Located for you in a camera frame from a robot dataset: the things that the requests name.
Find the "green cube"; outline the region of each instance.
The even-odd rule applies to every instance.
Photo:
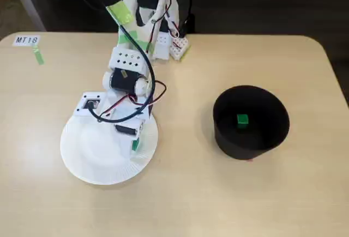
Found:
[[[238,128],[245,129],[249,125],[249,116],[247,114],[238,114]]]

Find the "red wire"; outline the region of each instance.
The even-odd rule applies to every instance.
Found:
[[[118,100],[115,104],[113,104],[111,107],[109,107],[107,110],[105,110],[100,116],[103,114],[109,113],[111,110],[113,110],[115,107],[117,107],[123,100],[125,100],[128,97],[128,94],[121,97],[120,100]]]
[[[152,102],[149,104],[149,106],[150,106],[150,105],[153,105],[153,104],[155,104],[157,101],[159,101],[159,100],[161,99],[161,97],[165,94],[165,92],[167,91],[167,87],[166,87],[166,85],[165,85],[164,83],[162,83],[162,82],[160,82],[160,81],[158,81],[158,80],[156,80],[155,82],[156,82],[156,83],[162,84],[162,85],[164,86],[164,90],[162,91],[162,93],[161,93],[154,101],[152,101]],[[143,105],[143,104],[140,104],[140,103],[136,102],[136,101],[135,101],[135,98],[133,98],[131,95],[128,95],[128,97],[129,97],[130,101],[131,101],[133,104],[135,104],[135,105]]]

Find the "label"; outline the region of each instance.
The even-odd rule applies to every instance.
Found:
[[[39,35],[17,35],[13,42],[13,46],[34,46],[40,41]]]

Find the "tabletop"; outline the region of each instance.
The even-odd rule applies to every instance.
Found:
[[[1,236],[349,236],[349,111],[322,46],[307,37],[190,35],[181,62],[155,61],[168,91],[150,164],[119,185],[65,168],[62,130],[83,92],[103,91],[117,34],[0,42]],[[215,144],[215,99],[249,84],[276,95],[290,132],[253,162]]]

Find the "white connector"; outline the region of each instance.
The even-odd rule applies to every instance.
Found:
[[[179,61],[189,49],[189,47],[189,41],[186,37],[177,39],[173,38],[172,45],[170,47],[170,54],[174,60]]]
[[[171,45],[171,39],[169,33],[159,32],[157,43],[155,44],[153,59],[170,59],[169,48]]]

